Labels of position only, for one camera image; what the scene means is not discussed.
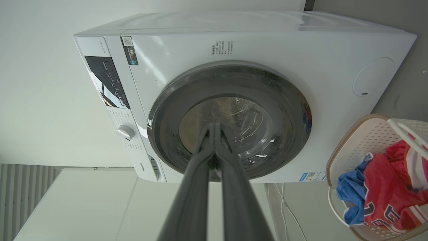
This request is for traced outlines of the white front-load washing machine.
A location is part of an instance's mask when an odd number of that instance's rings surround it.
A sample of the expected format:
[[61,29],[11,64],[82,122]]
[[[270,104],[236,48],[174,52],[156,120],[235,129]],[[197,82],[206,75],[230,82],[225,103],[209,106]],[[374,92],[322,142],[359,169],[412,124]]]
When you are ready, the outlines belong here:
[[125,140],[138,177],[179,183],[149,142],[147,122],[161,91],[203,64],[246,61],[277,71],[309,104],[312,128],[303,150],[254,183],[325,177],[330,154],[370,114],[413,47],[403,29],[325,12],[192,11],[141,13],[73,36],[98,95]]

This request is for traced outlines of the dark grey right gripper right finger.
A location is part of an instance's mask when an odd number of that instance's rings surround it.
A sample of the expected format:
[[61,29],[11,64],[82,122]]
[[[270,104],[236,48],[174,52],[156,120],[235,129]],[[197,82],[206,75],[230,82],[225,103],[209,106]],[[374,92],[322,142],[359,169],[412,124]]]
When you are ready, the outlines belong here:
[[214,152],[220,163],[225,241],[274,241],[248,176],[220,123],[214,124]]

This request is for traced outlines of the white perforated laundry basket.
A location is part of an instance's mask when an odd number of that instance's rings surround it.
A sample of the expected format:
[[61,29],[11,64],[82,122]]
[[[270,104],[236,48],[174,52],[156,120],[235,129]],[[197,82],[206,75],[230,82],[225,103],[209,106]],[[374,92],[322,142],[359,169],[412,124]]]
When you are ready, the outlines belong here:
[[[400,140],[405,140],[421,156],[428,159],[428,123],[411,119],[396,119],[383,114],[369,114],[362,117],[341,139],[326,166],[328,202],[341,223],[346,208],[352,206],[343,202],[336,209],[331,198],[336,193],[338,177],[354,170],[363,162],[367,153],[384,153],[385,148]],[[428,222],[404,234],[394,234],[388,230],[370,226],[349,226],[358,241],[407,241],[419,235],[428,235]]]

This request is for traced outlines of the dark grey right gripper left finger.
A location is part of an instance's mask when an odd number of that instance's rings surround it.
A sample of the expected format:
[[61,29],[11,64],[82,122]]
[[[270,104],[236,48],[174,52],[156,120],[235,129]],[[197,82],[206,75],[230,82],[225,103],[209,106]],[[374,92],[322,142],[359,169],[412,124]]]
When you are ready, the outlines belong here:
[[169,210],[157,241],[206,241],[210,160],[214,154],[215,124],[202,131],[197,149]]

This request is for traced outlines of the red printed garment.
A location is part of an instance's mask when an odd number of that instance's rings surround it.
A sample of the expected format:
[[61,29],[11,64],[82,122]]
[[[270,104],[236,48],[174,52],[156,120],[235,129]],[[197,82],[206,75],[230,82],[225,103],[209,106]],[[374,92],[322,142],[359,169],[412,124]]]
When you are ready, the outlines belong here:
[[364,176],[364,225],[403,234],[428,222],[428,159],[407,142],[374,154]]

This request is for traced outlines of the blue garment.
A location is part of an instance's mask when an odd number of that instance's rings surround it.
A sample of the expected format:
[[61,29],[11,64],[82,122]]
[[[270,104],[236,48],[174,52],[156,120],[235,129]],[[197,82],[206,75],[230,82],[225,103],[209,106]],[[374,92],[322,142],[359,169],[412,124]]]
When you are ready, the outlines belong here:
[[365,205],[365,176],[364,171],[373,159],[372,153],[367,153],[362,162],[352,171],[339,176],[336,192],[341,201],[352,204],[344,211],[344,222],[347,226],[359,226],[364,223]]

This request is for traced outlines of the white control knob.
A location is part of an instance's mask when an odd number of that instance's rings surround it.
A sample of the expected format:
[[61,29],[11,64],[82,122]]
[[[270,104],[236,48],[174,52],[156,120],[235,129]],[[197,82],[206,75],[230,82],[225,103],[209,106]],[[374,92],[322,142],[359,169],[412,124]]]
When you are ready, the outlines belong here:
[[135,132],[133,131],[132,128],[130,128],[127,125],[120,125],[117,129],[116,129],[117,133],[119,133],[125,140],[132,140],[133,137],[135,136]]

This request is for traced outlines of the white cabinet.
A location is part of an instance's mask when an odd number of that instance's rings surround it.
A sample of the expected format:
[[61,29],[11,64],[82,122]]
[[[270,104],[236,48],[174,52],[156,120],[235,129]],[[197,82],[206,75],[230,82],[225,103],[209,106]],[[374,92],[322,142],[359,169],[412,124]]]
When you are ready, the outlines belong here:
[[179,187],[133,168],[64,168],[14,241],[156,241]]

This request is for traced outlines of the grey ribbed panel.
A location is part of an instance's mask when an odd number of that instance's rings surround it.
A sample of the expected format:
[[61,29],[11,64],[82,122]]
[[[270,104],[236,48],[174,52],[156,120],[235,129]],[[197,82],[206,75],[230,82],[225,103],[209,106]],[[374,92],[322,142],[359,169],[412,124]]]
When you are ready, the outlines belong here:
[[0,164],[0,241],[13,241],[60,169],[54,166]]

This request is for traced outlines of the round dark washing machine door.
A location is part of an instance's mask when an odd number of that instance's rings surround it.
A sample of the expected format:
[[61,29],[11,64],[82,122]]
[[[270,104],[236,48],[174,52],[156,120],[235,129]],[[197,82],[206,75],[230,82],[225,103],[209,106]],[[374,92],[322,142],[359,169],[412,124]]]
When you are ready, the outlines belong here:
[[219,123],[252,180],[283,168],[312,128],[304,95],[287,78],[246,61],[212,62],[173,79],[147,122],[156,155],[183,174],[209,124]]

